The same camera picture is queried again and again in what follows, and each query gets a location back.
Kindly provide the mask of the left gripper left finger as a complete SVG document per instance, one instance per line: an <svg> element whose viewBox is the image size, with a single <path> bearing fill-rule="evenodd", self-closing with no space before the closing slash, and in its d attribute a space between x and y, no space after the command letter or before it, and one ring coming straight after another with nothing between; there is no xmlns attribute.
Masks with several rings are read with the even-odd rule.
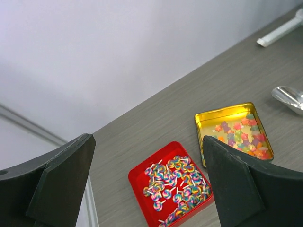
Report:
<svg viewBox="0 0 303 227"><path fill-rule="evenodd" d="M74 227L96 141L82 134L0 172L2 227Z"/></svg>

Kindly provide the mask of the white clothes rack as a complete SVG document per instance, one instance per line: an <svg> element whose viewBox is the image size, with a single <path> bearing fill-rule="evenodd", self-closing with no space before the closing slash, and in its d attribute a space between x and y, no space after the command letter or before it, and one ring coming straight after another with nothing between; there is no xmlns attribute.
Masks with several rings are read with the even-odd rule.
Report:
<svg viewBox="0 0 303 227"><path fill-rule="evenodd" d="M268 47L280 38L294 31L299 26L303 25L303 8L299 9L294 18L290 19L286 23L282 24L272 32L268 33L262 38L257 40L257 44L262 47Z"/></svg>

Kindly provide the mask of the red candy tin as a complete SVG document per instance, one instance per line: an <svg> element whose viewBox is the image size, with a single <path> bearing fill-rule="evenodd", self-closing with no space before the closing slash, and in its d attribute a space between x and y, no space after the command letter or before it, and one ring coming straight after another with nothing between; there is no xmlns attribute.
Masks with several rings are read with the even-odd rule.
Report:
<svg viewBox="0 0 303 227"><path fill-rule="evenodd" d="M214 201L211 184L177 141L134 167L128 180L150 227L178 227Z"/></svg>

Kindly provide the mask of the gold gummy tin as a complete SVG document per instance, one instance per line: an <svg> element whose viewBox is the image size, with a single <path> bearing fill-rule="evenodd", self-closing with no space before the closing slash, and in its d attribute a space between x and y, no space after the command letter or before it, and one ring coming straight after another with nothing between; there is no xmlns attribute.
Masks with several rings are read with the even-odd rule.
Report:
<svg viewBox="0 0 303 227"><path fill-rule="evenodd" d="M202 149L205 135L256 158L274 159L274 152L252 102L198 113L195 123L203 167L206 167Z"/></svg>

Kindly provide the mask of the silver metal scoop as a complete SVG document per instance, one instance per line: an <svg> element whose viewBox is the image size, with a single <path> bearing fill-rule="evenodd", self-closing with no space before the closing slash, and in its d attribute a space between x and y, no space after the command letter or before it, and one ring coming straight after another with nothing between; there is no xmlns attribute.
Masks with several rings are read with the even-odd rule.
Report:
<svg viewBox="0 0 303 227"><path fill-rule="evenodd" d="M303 92L288 86L278 86L271 91L273 98L283 103L296 114L303 115Z"/></svg>

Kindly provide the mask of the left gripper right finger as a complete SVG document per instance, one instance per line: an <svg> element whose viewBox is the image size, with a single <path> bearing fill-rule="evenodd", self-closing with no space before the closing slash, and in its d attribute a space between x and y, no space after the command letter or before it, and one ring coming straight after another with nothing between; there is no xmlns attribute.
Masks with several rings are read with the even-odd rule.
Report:
<svg viewBox="0 0 303 227"><path fill-rule="evenodd" d="M223 227L301 227L303 174L240 152L212 136L203 154Z"/></svg>

